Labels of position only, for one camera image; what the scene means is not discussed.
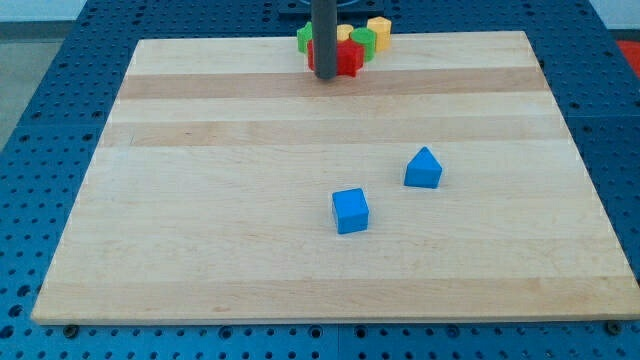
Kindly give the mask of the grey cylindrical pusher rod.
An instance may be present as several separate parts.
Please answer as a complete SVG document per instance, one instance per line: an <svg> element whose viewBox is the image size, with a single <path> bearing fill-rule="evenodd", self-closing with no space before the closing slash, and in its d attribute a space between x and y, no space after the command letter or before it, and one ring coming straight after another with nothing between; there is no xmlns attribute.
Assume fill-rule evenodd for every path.
<svg viewBox="0 0 640 360"><path fill-rule="evenodd" d="M337 1L311 0L314 73L321 80L337 74Z"/></svg>

